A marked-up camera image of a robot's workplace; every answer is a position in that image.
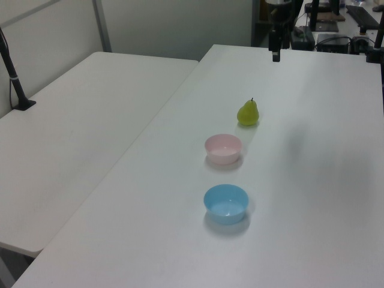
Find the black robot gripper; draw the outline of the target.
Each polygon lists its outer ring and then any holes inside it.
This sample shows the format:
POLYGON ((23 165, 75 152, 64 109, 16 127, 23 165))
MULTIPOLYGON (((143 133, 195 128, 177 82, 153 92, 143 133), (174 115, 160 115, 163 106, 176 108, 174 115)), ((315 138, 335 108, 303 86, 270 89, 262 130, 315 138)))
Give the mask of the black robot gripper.
POLYGON ((290 21, 293 17, 293 1, 268 0, 268 20, 273 24, 269 32, 268 49, 272 53, 272 61, 280 62, 280 50, 290 47, 290 21))

